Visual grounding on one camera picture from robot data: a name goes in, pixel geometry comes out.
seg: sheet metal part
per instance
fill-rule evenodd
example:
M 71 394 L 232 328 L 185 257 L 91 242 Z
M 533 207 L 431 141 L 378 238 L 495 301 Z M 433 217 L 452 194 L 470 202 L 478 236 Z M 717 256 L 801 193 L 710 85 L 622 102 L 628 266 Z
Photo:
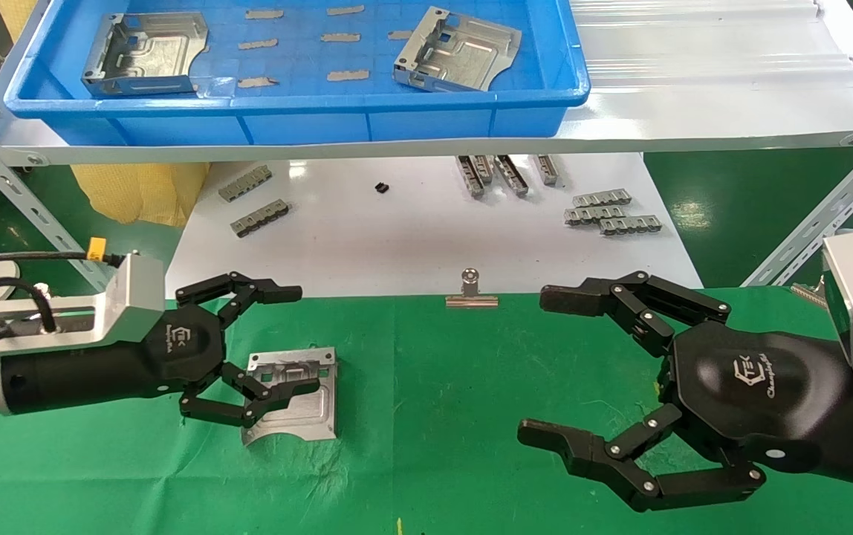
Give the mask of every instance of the sheet metal part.
M 626 217 L 619 207 L 592 207 L 592 209 L 568 209 L 565 211 L 565 224 L 576 227 L 579 224 L 597 223 L 603 219 Z
M 259 76 L 257 78 L 242 78 L 239 80 L 239 88 L 269 88 L 271 85 L 278 85 L 278 81 L 267 76 Z
M 361 13 L 364 10 L 364 6 L 360 4 L 360 6 L 350 6 L 350 7 L 328 7 L 328 16 L 337 16 L 337 15 L 349 15 L 352 13 Z
M 202 13 L 110 13 L 81 80 L 96 98 L 195 92 L 189 67 L 208 39 Z
M 279 19 L 283 16 L 285 16 L 284 10 L 247 10 L 247 11 L 245 11 L 245 18 L 247 18 L 247 20 Z
M 240 51 L 251 51 L 254 48 L 271 48 L 278 45 L 277 39 L 265 39 L 264 41 L 251 41 L 250 43 L 239 43 Z
M 617 234 L 656 233 L 661 230 L 661 221 L 653 215 L 632 215 L 603 219 L 599 221 L 602 234 L 614 236 Z
M 393 79 L 425 91 L 488 91 L 521 41 L 514 27 L 430 7 L 394 60 Z
M 463 182 L 467 185 L 467 192 L 470 192 L 470 196 L 474 199 L 482 197 L 485 189 L 476 171 L 476 166 L 473 165 L 472 158 L 470 156 L 457 156 L 456 163 L 459 166 L 460 176 L 463 176 Z
M 243 174 L 226 187 L 218 191 L 218 195 L 227 202 L 232 202 L 245 193 L 266 183 L 271 178 L 271 169 L 267 166 L 257 166 L 255 169 Z
M 572 197 L 572 204 L 576 207 L 606 207 L 608 204 L 629 204 L 631 195 L 624 189 L 610 189 L 607 192 L 586 193 Z
M 366 80 L 370 77 L 370 71 L 362 68 L 359 71 L 331 71 L 328 72 L 329 82 L 348 82 L 351 80 Z
M 232 231 L 239 238 L 244 238 L 254 230 L 258 230 L 258 228 L 266 226 L 266 224 L 284 216 L 290 209 L 291 207 L 288 206 L 288 203 L 278 199 L 266 207 L 254 210 L 253 213 L 247 214 L 245 217 L 232 223 Z
M 505 185 L 509 186 L 509 189 L 516 196 L 525 197 L 525 194 L 529 193 L 529 185 L 525 183 L 522 174 L 519 174 L 516 164 L 512 163 L 512 158 L 508 155 L 498 155 L 495 156 L 494 161 L 496 162 L 496 169 L 498 169 L 502 179 L 505 180 Z
M 291 398 L 287 409 L 271 411 L 250 429 L 243 429 L 244 446 L 280 433 L 305 441 L 337 438 L 337 352 L 334 348 L 251 353 L 247 373 L 265 386 L 317 378 L 321 387 L 317 392 Z
M 539 175 L 542 183 L 546 186 L 555 186 L 559 180 L 559 172 L 555 169 L 555 163 L 549 155 L 536 155 L 536 163 L 539 164 Z
M 361 40 L 359 33 L 325 33 L 321 35 L 325 43 L 356 43 Z
M 492 156 L 473 156 L 473 165 L 476 166 L 476 174 L 483 184 L 492 183 L 492 175 L 495 169 L 492 166 Z

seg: blue plastic tray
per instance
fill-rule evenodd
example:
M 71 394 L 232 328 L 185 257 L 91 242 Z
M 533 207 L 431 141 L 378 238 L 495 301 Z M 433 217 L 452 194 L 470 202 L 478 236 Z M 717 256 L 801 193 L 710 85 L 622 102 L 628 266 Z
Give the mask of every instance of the blue plastic tray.
M 328 7 L 364 4 L 328 16 Z M 489 91 L 430 94 L 392 79 L 406 41 L 431 4 L 522 31 L 511 68 Z M 251 9 L 284 10 L 246 20 Z M 80 75 L 108 13 L 201 11 L 208 52 L 189 73 L 199 95 L 94 100 Z M 322 43 L 322 33 L 361 33 L 356 43 Z M 277 38 L 273 48 L 239 43 Z M 329 82 L 329 71 L 370 71 Z M 239 88 L 269 76 L 278 85 Z M 71 145 L 301 145 L 459 137 L 555 135 L 570 106 L 586 101 L 586 62 L 568 0 L 53 0 L 5 102 L 14 115 L 43 119 Z

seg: green floor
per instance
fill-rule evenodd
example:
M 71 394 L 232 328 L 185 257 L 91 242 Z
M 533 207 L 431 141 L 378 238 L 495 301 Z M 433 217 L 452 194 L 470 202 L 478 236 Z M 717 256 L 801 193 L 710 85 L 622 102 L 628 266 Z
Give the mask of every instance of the green floor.
M 745 280 L 852 169 L 853 149 L 647 153 L 645 162 L 701 280 L 714 288 Z M 166 262 L 172 258 L 179 230 L 122 226 L 95 213 L 67 167 L 37 170 L 28 185 L 80 243 L 100 235 L 114 250 L 137 248 Z M 847 227 L 853 227 L 853 216 Z M 0 250 L 48 248 L 0 193 Z M 59 295 L 90 291 L 70 265 L 26 263 L 23 270 Z M 818 261 L 811 260 L 794 281 L 811 282 L 818 272 Z

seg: gray bracket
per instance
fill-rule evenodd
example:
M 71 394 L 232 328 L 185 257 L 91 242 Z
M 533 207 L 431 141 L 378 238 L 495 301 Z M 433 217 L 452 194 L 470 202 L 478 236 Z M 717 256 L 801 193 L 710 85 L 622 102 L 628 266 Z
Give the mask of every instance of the gray bracket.
M 334 348 L 251 353 L 247 373 L 265 386 L 316 378 L 321 387 L 317 392 L 294 396 L 287 409 L 271 411 L 250 429 L 243 429 L 245 446 L 280 433 L 305 441 L 337 438 L 337 352 Z

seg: metal rail part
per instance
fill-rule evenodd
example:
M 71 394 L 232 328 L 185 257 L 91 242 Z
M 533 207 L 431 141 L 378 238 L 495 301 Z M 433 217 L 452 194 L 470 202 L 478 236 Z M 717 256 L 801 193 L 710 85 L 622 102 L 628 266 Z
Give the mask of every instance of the metal rail part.
M 499 170 L 499 174 L 502 175 L 502 179 L 505 180 L 512 193 L 515 193 L 517 197 L 525 197 L 525 194 L 529 193 L 529 185 L 525 183 L 522 174 L 519 174 L 516 164 L 512 163 L 512 158 L 508 155 L 498 155 L 495 162 L 496 169 Z
M 479 174 L 476 171 L 476 166 L 473 165 L 473 160 L 470 156 L 457 156 L 456 163 L 460 167 L 460 176 L 463 176 L 463 182 L 467 185 L 467 192 L 474 199 L 483 196 L 483 182 L 480 181 Z
M 549 155 L 536 155 L 536 162 L 539 164 L 539 174 L 542 176 L 542 183 L 546 186 L 555 186 L 559 180 L 559 172 L 555 169 L 555 163 Z
M 257 166 L 255 169 L 243 174 L 239 179 L 234 180 L 230 185 L 222 187 L 218 191 L 218 195 L 227 202 L 232 202 L 257 186 L 266 183 L 270 178 L 271 169 L 268 169 L 267 166 Z
M 632 215 L 614 219 L 603 219 L 599 221 L 599 225 L 602 227 L 602 234 L 606 236 L 657 233 L 661 230 L 661 221 L 653 215 Z
M 586 193 L 572 197 L 576 207 L 606 207 L 608 204 L 629 204 L 631 195 L 624 189 L 610 189 L 608 192 Z
M 278 199 L 266 207 L 254 210 L 253 213 L 247 214 L 245 217 L 232 223 L 232 231 L 239 238 L 244 238 L 254 230 L 258 230 L 258 228 L 266 226 L 266 224 L 284 216 L 290 209 L 291 207 L 288 206 L 288 203 Z
M 626 217 L 619 207 L 593 207 L 593 209 L 568 209 L 565 211 L 565 224 L 576 227 L 579 224 L 597 223 L 603 219 Z

